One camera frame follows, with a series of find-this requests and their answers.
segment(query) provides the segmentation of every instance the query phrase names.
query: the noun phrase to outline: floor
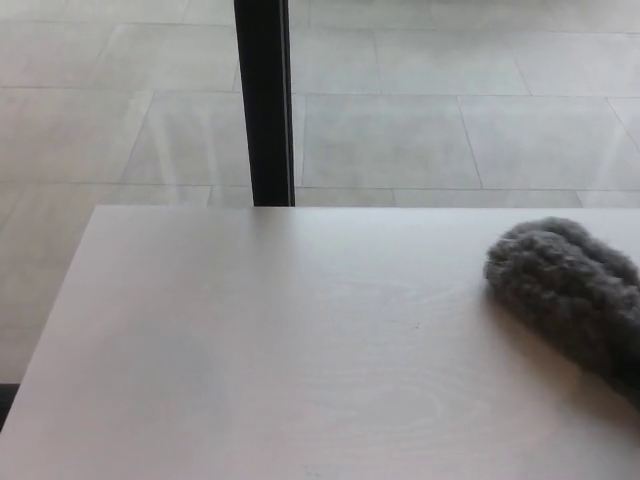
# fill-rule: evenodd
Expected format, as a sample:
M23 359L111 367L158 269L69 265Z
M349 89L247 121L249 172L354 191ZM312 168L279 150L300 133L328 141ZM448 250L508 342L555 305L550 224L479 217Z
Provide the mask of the floor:
M0 382L96 204L251 204L232 4L0 0ZM290 17L299 205L640 206L639 1Z

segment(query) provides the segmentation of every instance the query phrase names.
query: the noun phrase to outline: gray fur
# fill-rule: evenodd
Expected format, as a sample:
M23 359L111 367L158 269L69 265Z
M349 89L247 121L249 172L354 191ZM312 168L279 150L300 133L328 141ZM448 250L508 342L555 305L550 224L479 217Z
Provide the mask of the gray fur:
M517 225L488 252L496 299L566 356L603 377L640 379L640 279L622 253L571 220Z

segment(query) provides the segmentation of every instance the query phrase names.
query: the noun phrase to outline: floor tile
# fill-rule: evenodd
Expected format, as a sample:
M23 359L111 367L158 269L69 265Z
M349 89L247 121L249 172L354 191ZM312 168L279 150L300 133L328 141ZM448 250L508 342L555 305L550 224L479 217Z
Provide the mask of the floor tile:
M20 383L42 327L0 328L0 383Z
M83 87L113 26L6 22L0 28L0 85Z
M546 0L432 0L436 28L556 30Z
M548 4L561 30L640 32L637 0L548 0Z
M398 207L580 208L576 192L562 190L394 190Z
M640 98L610 98L609 104L633 141L640 146Z
M253 207L251 187L212 187L209 206L222 208Z
M31 304L2 304L2 318L0 318L0 337L5 328L42 328L46 325L53 303Z
M297 93L379 93L373 33L291 31L292 88Z
M0 20L55 20L67 0L2 0Z
M123 178L127 183L250 185L241 94L156 94Z
M297 188L298 207L393 207L391 190L383 188Z
M58 296L68 265L46 260L8 260L0 266L0 330L43 326Z
M640 208L640 192L578 192L585 208Z
M233 0L191 0L185 23L201 25L235 25ZM289 0L289 26L309 25L309 0Z
M640 95L640 50L627 35L511 34L533 95Z
M226 90L238 65L232 27L119 25L91 86L125 90Z
M206 207L211 187L118 185L103 202L110 205L184 205Z
M66 0L62 18L85 22L180 23L189 0Z
M379 31L376 41L386 93L528 94L497 34Z
M43 324L96 205L204 207L209 191L157 185L28 185L0 233L0 327Z
M454 98L307 98L303 184L478 188Z
M311 0L312 27L433 28L425 0Z
M302 95L293 95L293 176L295 185L302 186L304 169L304 132L307 117L307 99Z
M19 184L0 183L0 230L18 203L23 190L24 187Z
M0 178L117 181L150 100L144 92L0 89Z
M604 99L461 98L485 188L640 188L640 153Z
M28 185L0 232L0 266L31 262L66 268L95 205L114 188Z

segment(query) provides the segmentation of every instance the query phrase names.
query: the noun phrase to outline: tabletop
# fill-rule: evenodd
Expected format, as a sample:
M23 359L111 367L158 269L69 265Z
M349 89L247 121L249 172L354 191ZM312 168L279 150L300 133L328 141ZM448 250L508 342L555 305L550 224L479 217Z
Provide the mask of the tabletop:
M640 263L635 211L99 207L0 478L637 479L637 411L486 297L550 214Z

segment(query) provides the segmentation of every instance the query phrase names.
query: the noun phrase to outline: tile grout line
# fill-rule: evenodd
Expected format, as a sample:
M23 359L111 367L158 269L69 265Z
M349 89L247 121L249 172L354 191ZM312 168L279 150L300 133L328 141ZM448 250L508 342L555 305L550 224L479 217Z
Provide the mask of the tile grout line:
M187 13L189 13L189 9L191 8L191 4L193 3L193 0L187 0L187 4L184 7L184 12L182 12L182 15L180 15L180 24L181 25L186 25L186 18L187 18Z
M118 24L115 23L113 25L113 27L111 28L111 33L109 33L109 35L107 36L106 41L102 45L102 48L100 49L100 51L96 55L96 58L94 58L93 61L91 62L91 69L89 70L88 78L85 78L85 81L83 82L88 91L91 91L91 84L93 83L93 79L95 77L96 69L98 68L98 65L100 64L100 62L102 61L103 56L106 55L105 52L107 51L107 47L109 47L109 45L111 44L111 40L115 36L117 30L118 30Z
M120 174L120 176L118 177L118 185L122 185L123 180L124 180L124 176L127 174L127 168L129 167L129 164L131 163L131 157L133 156L133 152L135 152L136 146L138 145L138 142L140 141L140 136L142 135L142 130L145 127L145 124L147 123L147 118L149 117L149 112L151 111L151 107L153 106L153 102L156 99L156 92L155 90L153 90L151 92L151 98L149 99L149 104L147 105L147 109L144 112L144 115L142 116L142 121L140 122L140 128L138 129L138 133L136 134L136 139L135 141L131 144L131 149L129 150L129 155L127 156L127 162L124 165L124 168L122 169L122 173Z
M186 17L188 13L188 9L191 6L191 1L185 8L184 13L182 13L181 17ZM312 25L311 22L311 12L310 7L309 18L307 20L306 25L302 26L293 26L292 29L316 29L316 30L351 30L351 31L362 31L362 30L382 30L382 31L397 31L397 32L407 32L407 33L420 33L420 32L442 32L442 33L525 33L525 34L566 34L566 35L640 35L640 29L638 30L620 30L620 31L597 31L597 30L570 30L570 29L527 29L527 28L473 28L473 27L411 27L411 28L402 28L402 27L379 27L379 26L371 26L371 27L341 27L341 26L333 26L333 25ZM136 25L136 26L166 26L166 27L225 27L225 28L235 28L235 24L233 23L195 23L186 21L183 19L176 21L151 21L145 22L140 20L124 20L118 21L114 19L93 19L93 20L77 20L73 18L59 18L59 19L23 19L23 20L14 20L14 19L0 19L0 25L2 24L105 24L105 23L115 23L121 25Z
M376 73L378 75L378 87L380 88L380 93L376 95L384 95L384 93L382 93L382 69L380 66L380 52L378 51L378 35L373 31L371 36L373 37L373 53L376 56Z
M41 186L124 186L124 187L166 187L166 188L247 188L251 189L250 185L211 185L207 184L190 184L190 183L140 183L140 182L91 182L91 181L30 181L30 180L0 180L0 186L2 185L18 185L24 187L41 187ZM296 188L313 189L313 190L403 190L403 191L443 191L443 192L608 192L608 193L638 193L640 194L640 188L637 189L585 189L575 190L572 188L447 188L447 187L348 187L348 186L298 186Z
M308 128L307 128L307 118L309 117L309 112L308 112L308 108L309 108L309 104L307 102L307 96L306 95L302 95L302 98L304 100L304 120L303 120L303 127L302 127L302 172L300 175L300 187L304 187L304 170L307 166L307 162L306 162L306 156L307 156L307 136L308 136Z
M460 115L460 121L462 122L462 128L464 128L464 134L467 139L467 145L469 146L469 151L471 152L471 158L473 159L473 166L476 169L476 175L478 175L478 182L480 182L480 189L484 190L482 177L480 176L480 169L478 168L478 160L476 159L476 154L473 151L473 145L471 145L471 138L469 137L469 130L467 130L467 122L465 122L464 114L462 113L462 106L460 105L459 95L456 95L456 105L458 106L458 113Z
M20 201L22 200L22 198L24 197L27 191L28 184L20 184L20 185L21 185L20 193L18 194L18 197L13 202L13 205L11 205L9 215L7 215L7 218L5 218L4 221L2 222L2 225L0 225L0 236L2 236L2 234L4 233L4 227L7 225L7 223L9 223L9 220L13 216L13 212L15 212L16 208L18 207L18 203L20 203Z
M620 123L620 126L624 129L625 133L627 134L627 137L629 137L629 139L633 142L633 145L636 147L636 151L638 153L640 153L640 147L638 146L638 144L636 143L635 139L633 138L633 136L629 133L629 130L627 129L627 126L624 124L624 122L622 121L622 119L620 118L620 116L618 115L618 112L616 112L616 109L613 108L613 105L611 105L611 102L609 100L609 97L604 97L605 101L607 102L607 105L609 105L609 108L611 109L611 111L613 112L613 114L615 115L616 119L618 120L618 123Z
M511 58L513 58L513 63L518 69L518 73L520 74L520 78L522 79L522 84L527 89L527 92L529 92L529 96L530 97L533 96L533 93L531 93L531 87L529 86L529 83L527 82L527 79L525 78L524 73L522 72L520 63L518 63L518 56L516 55L516 52L513 50L511 42L509 41L508 34L501 33L500 37L502 38L502 42L504 43L504 45L507 47L507 50L511 54Z

